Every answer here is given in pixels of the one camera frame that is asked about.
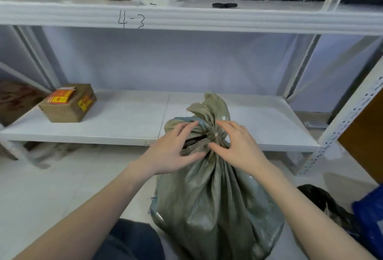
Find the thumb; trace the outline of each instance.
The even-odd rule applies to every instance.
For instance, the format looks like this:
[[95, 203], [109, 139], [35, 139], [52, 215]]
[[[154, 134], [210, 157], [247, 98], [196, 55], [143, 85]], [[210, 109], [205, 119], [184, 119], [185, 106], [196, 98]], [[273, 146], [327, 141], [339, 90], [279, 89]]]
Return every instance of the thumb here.
[[223, 148], [219, 146], [217, 143], [210, 142], [209, 147], [211, 150], [213, 150], [215, 153], [217, 153], [219, 156], [221, 156], [224, 160], [226, 160], [228, 156], [228, 149]]
[[204, 158], [206, 155], [206, 152], [195, 152], [193, 154], [190, 154], [188, 156], [182, 156], [182, 160], [181, 160], [181, 164], [183, 166], [187, 166], [189, 165], [190, 163], [194, 162], [194, 161], [197, 161], [199, 159], [202, 159]]

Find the person's left hand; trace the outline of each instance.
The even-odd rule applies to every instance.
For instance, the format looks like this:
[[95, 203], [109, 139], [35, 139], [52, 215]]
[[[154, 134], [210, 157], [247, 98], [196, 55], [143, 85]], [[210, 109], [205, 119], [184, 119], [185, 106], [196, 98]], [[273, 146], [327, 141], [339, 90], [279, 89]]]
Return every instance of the person's left hand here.
[[202, 159], [205, 152], [195, 152], [188, 156], [181, 156], [180, 152], [189, 133], [198, 125], [193, 123], [179, 123], [166, 135], [159, 138], [137, 160], [145, 165], [150, 176], [177, 171], [190, 163]]

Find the white metal shelf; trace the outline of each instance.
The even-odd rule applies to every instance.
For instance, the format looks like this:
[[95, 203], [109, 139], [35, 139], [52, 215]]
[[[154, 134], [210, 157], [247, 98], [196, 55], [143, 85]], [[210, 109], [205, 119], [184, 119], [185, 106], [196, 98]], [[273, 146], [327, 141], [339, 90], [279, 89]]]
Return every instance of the white metal shelf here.
[[[34, 107], [0, 132], [1, 141], [148, 145], [174, 117], [203, 101], [201, 93], [95, 90], [97, 102], [81, 123], [51, 123]], [[222, 95], [231, 118], [246, 125], [265, 151], [314, 152], [320, 149], [284, 99]]]
[[[215, 9], [214, 2], [235, 2], [238, 7]], [[383, 35], [381, 7], [322, 7], [321, 2], [291, 1], [184, 0], [178, 7], [160, 7], [134, 1], [0, 0], [0, 24]]]

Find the yellow sticker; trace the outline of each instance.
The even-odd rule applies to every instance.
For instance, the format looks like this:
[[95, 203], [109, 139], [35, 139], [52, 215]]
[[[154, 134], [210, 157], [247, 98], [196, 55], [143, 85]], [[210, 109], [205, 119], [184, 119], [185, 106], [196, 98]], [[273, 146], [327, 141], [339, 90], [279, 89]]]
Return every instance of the yellow sticker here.
[[90, 99], [90, 97], [88, 95], [85, 95], [79, 100], [77, 104], [80, 106], [81, 110], [85, 112], [91, 103], [92, 100]]

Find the red and yellow label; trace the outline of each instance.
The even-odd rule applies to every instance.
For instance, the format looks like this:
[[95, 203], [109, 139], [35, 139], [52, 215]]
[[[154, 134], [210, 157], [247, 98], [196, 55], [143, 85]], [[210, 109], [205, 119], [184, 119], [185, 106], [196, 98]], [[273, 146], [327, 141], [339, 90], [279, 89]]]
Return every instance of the red and yellow label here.
[[48, 98], [48, 103], [51, 104], [65, 104], [68, 103], [70, 96], [75, 90], [55, 90]]
[[78, 105], [80, 106], [81, 110], [85, 112], [91, 103], [92, 100], [90, 99], [89, 95], [85, 95], [79, 100]]

